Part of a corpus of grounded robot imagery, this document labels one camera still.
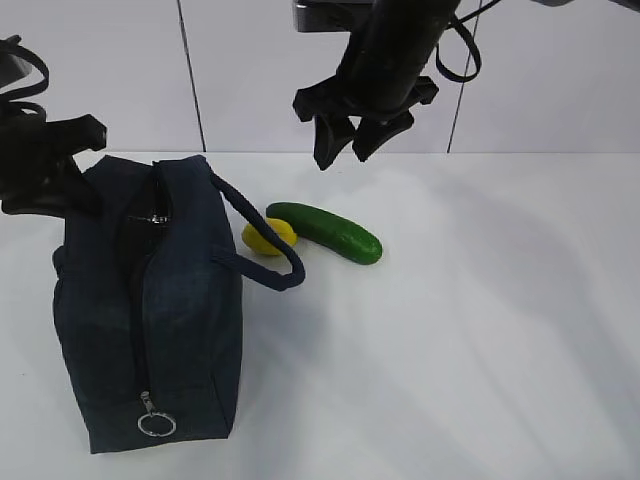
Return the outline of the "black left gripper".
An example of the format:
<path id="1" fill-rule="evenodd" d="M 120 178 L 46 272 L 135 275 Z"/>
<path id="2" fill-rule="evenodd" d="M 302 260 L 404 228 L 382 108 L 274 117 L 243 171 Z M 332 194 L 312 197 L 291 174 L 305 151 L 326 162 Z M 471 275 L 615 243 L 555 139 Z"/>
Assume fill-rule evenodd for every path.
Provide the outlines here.
<path id="1" fill-rule="evenodd" d="M 100 216 L 102 198 L 74 156 L 106 147 L 106 127 L 91 115 L 47 122 L 35 114 L 1 125 L 1 211 L 8 215 Z"/>

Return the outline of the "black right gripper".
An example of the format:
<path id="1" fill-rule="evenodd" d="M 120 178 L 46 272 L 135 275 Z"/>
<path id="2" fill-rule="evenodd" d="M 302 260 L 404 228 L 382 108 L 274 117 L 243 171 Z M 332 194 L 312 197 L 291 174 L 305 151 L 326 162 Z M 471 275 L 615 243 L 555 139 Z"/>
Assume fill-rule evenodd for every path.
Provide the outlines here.
<path id="1" fill-rule="evenodd" d="M 336 76 L 299 89 L 292 107 L 302 122 L 314 118 L 313 157 L 321 171 L 327 170 L 346 145 L 366 162 L 380 147 L 409 130 L 414 117 L 409 110 L 416 104 L 432 103 L 439 88 L 428 76 L 419 76 L 408 97 L 399 106 L 384 109 L 362 103 L 349 96 Z M 357 130 L 349 117 L 362 117 Z"/>

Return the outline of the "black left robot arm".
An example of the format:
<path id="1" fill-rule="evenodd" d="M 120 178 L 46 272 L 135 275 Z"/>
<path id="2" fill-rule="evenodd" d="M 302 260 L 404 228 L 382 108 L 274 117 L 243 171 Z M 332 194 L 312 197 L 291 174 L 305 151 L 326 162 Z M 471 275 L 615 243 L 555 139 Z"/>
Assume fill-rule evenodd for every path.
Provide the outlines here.
<path id="1" fill-rule="evenodd" d="M 106 147 L 95 117 L 49 122 L 43 109 L 12 102 L 1 111 L 1 210 L 8 215 L 63 218 L 71 211 L 102 213 L 102 200 L 74 156 Z"/>

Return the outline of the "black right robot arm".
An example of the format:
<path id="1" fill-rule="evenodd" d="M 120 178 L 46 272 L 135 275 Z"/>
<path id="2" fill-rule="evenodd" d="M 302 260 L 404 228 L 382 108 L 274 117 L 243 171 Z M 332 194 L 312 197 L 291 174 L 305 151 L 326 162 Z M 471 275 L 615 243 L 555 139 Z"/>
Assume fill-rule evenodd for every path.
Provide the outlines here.
<path id="1" fill-rule="evenodd" d="M 349 32 L 333 76 L 296 92 L 293 109 L 315 125 L 314 159 L 328 169 L 346 145 L 366 161 L 414 124 L 410 110 L 438 93 L 422 71 L 456 1 L 296 1 L 301 33 Z"/>

